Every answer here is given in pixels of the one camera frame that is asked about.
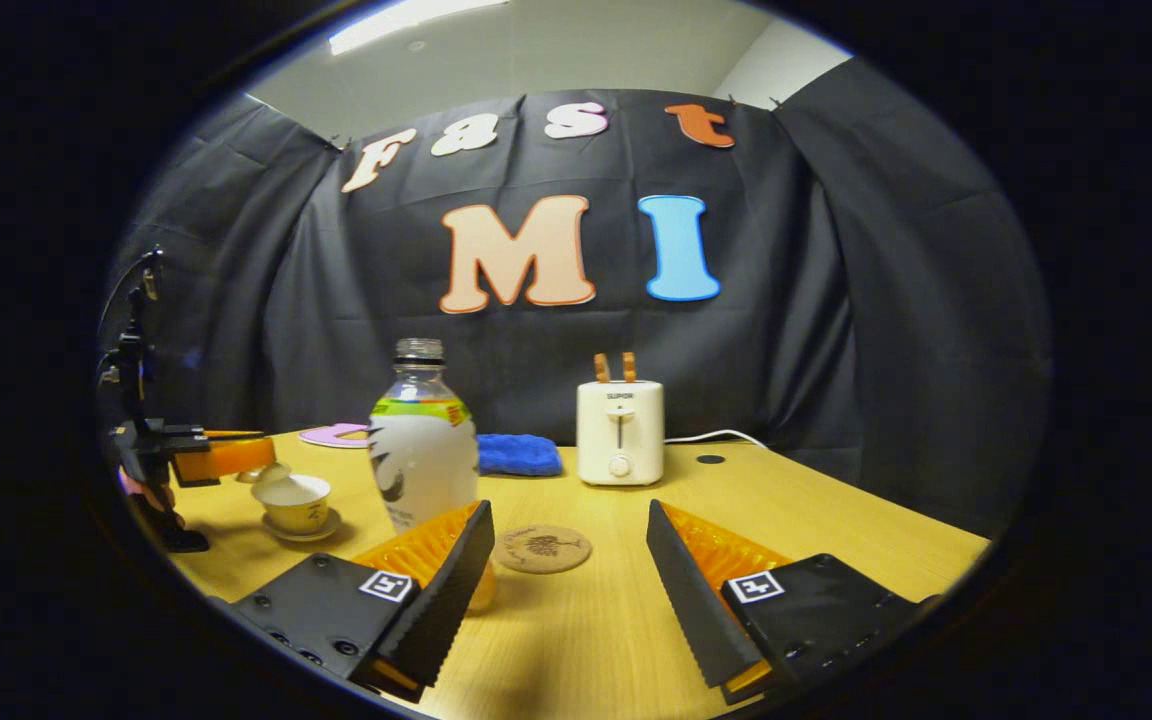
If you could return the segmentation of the black backdrop cloth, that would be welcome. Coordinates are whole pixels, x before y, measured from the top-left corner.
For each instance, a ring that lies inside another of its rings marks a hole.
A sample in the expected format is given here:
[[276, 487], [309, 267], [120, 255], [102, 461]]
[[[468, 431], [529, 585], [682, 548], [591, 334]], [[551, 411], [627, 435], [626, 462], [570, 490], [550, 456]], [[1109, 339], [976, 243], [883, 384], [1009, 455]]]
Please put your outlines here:
[[250, 96], [179, 143], [120, 240], [99, 351], [145, 311], [147, 415], [365, 420], [435, 338], [482, 433], [573, 445], [594, 354], [733, 429], [995, 538], [1052, 379], [1041, 275], [995, 179], [852, 59], [776, 109], [644, 88], [492, 97], [344, 147]]

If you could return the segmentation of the blue towel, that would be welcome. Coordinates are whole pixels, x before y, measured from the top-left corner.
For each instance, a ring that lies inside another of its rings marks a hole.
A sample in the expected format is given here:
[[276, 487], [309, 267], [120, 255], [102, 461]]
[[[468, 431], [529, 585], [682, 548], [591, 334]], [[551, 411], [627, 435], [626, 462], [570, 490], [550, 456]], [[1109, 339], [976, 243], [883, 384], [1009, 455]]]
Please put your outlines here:
[[482, 475], [559, 477], [563, 473], [558, 445], [540, 435], [480, 434], [477, 455], [477, 471]]

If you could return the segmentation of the cream teacup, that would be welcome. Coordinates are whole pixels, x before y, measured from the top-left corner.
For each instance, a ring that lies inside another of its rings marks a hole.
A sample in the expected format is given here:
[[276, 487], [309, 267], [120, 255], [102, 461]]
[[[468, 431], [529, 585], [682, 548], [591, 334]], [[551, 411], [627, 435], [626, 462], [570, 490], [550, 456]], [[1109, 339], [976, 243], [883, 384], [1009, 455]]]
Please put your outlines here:
[[289, 536], [308, 536], [329, 521], [332, 486], [323, 478], [291, 473], [255, 484], [251, 495], [264, 510], [265, 524]]

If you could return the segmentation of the plastic water bottle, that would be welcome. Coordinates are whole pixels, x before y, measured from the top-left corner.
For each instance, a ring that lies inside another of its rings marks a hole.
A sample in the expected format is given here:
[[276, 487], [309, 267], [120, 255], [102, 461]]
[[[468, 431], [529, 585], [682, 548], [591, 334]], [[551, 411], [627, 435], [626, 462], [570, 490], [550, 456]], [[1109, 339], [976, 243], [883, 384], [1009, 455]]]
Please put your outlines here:
[[439, 340], [399, 340], [396, 379], [367, 420], [372, 475], [397, 535], [479, 498], [477, 432], [444, 369]]

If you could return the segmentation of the cream saucer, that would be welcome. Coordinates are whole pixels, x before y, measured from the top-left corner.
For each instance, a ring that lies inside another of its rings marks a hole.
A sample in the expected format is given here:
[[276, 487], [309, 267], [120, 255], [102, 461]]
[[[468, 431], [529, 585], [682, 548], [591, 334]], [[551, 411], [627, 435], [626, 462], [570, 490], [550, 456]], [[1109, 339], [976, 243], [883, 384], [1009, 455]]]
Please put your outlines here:
[[323, 539], [338, 532], [338, 529], [342, 525], [342, 516], [340, 516], [338, 509], [329, 509], [328, 515], [326, 515], [325, 523], [320, 528], [311, 530], [311, 532], [306, 533], [293, 533], [289, 532], [289, 530], [279, 528], [279, 525], [274, 523], [273, 516], [270, 515], [270, 511], [264, 511], [260, 521], [262, 526], [264, 526], [266, 532], [270, 532], [270, 535], [282, 539], [282, 541], [297, 543], [323, 541]]

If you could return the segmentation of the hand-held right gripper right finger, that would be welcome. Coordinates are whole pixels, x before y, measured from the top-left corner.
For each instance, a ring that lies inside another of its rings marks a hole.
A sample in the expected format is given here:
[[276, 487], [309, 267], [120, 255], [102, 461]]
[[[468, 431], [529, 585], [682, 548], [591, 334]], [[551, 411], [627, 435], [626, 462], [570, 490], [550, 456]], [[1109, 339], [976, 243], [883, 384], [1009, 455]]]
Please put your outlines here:
[[704, 682], [730, 705], [835, 679], [935, 602], [905, 600], [831, 553], [788, 559], [659, 500], [646, 546]]

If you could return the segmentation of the purple letter cutout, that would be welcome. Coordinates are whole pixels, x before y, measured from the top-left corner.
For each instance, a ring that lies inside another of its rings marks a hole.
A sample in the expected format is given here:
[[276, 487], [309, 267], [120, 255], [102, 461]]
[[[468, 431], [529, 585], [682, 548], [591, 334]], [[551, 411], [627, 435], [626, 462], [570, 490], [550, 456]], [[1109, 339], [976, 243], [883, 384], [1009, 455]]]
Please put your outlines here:
[[335, 423], [326, 427], [302, 430], [301, 441], [326, 448], [366, 448], [369, 425], [358, 423]]

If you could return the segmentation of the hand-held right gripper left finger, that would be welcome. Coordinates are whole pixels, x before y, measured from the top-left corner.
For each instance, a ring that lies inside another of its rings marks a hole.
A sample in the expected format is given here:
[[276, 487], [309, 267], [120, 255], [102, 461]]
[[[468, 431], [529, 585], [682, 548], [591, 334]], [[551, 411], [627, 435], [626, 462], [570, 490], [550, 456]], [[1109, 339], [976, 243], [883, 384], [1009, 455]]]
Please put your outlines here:
[[439, 679], [494, 543], [492, 503], [473, 501], [353, 558], [311, 553], [210, 602], [283, 655], [416, 703]]

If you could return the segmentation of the white toaster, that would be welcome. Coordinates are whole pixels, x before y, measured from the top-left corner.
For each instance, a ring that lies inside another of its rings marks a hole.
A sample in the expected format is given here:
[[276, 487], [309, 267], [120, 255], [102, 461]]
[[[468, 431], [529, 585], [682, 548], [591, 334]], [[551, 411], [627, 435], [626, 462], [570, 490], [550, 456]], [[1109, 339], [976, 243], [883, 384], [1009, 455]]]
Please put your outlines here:
[[577, 387], [576, 458], [589, 486], [652, 486], [664, 477], [664, 384]]

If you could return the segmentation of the round cork coaster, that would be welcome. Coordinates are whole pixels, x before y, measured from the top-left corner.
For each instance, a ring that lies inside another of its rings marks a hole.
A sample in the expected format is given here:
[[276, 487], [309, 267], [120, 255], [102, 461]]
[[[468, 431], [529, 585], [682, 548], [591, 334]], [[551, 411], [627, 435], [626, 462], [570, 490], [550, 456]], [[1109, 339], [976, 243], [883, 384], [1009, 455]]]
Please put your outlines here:
[[584, 564], [591, 553], [593, 544], [575, 529], [531, 524], [498, 536], [493, 559], [511, 571], [548, 575]]

